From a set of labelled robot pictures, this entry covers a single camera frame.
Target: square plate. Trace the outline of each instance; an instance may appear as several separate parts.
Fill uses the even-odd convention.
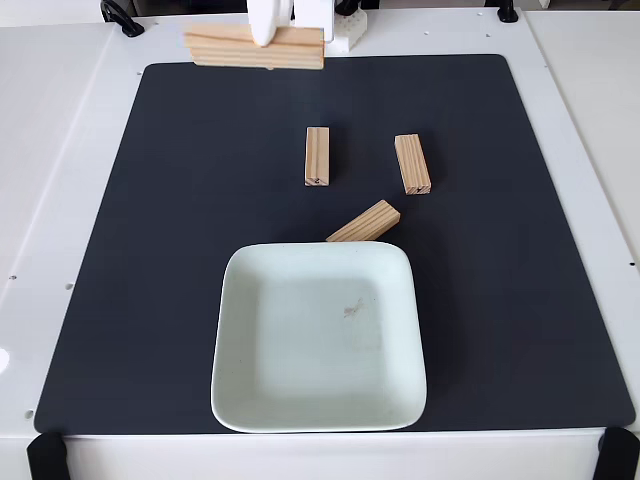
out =
[[[241,432],[390,430],[427,385],[413,277],[377,242],[254,245],[225,272],[213,413]]]

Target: wooden block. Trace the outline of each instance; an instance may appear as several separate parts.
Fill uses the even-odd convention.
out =
[[[351,220],[327,242],[361,242],[375,240],[400,221],[400,212],[380,200],[359,217]]]
[[[329,129],[327,127],[307,128],[304,184],[308,187],[329,185]]]
[[[396,153],[405,193],[407,195],[429,193],[431,179],[418,135],[398,135]]]
[[[195,24],[185,32],[185,43],[197,65],[324,68],[321,28],[279,27],[266,47],[253,43],[249,25]]]

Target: wood block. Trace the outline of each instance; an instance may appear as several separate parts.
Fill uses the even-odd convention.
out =
[[[304,184],[308,187],[329,185],[329,129],[327,127],[307,128]]]
[[[407,195],[429,193],[431,179],[418,135],[398,135],[396,137],[396,154],[398,155],[405,193]]]
[[[321,28],[279,27],[266,47],[253,43],[249,25],[195,24],[185,32],[185,43],[197,65],[324,68]]]
[[[380,200],[362,215],[327,238],[327,242],[361,242],[375,240],[400,221],[400,212]]]

